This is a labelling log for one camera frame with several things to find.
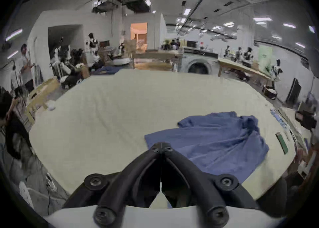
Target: cable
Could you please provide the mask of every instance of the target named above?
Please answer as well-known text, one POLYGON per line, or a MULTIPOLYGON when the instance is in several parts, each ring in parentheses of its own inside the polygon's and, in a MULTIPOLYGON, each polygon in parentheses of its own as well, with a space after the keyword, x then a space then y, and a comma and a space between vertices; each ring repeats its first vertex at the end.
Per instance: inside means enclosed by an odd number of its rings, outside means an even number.
POLYGON ((49 204, 48 204, 48 215, 49 215, 49 206, 50 206, 51 198, 50 198, 50 192, 49 192, 49 189, 48 189, 48 184, 46 185, 46 189, 47 189, 48 195, 49 195, 49 204))

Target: dark hair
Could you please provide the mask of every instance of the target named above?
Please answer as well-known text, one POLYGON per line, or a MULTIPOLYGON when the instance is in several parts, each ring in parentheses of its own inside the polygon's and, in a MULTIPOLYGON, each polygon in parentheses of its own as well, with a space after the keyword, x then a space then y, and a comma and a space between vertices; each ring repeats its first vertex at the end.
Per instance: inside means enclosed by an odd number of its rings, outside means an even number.
POLYGON ((21 46, 20 51, 22 51, 22 49, 24 49, 24 48, 26 48, 26 44, 23 44, 23 45, 21 46))

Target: man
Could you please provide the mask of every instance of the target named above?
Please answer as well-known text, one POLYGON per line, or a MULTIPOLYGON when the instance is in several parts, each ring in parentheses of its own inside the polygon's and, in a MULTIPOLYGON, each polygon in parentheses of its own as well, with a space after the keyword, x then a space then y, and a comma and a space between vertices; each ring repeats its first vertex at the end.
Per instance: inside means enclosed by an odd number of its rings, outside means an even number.
POLYGON ((26 44, 21 46, 21 54, 21 58, 18 60, 18 67, 21 72, 22 83, 30 93, 34 89, 31 73, 31 68, 34 64, 31 65, 30 57, 26 55, 26 44))
POLYGON ((21 154, 13 147, 12 138, 15 133, 20 134, 26 140, 26 143, 32 153, 33 149, 26 128, 17 115, 12 111, 17 102, 18 97, 12 98, 12 96, 3 87, 0 87, 0 126, 5 126, 5 144, 8 153, 13 158, 20 160, 21 154))

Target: doorway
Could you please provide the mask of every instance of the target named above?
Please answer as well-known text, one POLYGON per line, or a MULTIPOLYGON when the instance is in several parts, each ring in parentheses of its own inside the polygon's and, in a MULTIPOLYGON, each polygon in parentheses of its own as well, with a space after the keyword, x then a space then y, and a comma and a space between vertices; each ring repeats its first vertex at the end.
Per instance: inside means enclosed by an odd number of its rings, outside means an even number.
POLYGON ((137 51, 145 52, 147 49, 147 23, 132 23, 131 39, 136 40, 137 51))

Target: white table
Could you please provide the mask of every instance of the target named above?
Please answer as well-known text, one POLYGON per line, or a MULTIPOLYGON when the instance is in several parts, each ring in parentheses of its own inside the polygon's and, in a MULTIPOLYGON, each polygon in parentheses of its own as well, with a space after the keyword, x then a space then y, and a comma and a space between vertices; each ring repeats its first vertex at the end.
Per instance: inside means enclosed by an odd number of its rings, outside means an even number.
POLYGON ((177 127, 190 115, 235 111, 258 118, 269 152, 243 186, 259 198, 284 173, 295 151, 270 114, 272 105, 244 82, 216 75, 123 69, 91 76, 44 111, 30 131, 38 158, 72 193, 92 173, 121 171, 147 150, 144 135, 177 127), (275 136, 281 132, 285 155, 275 136))

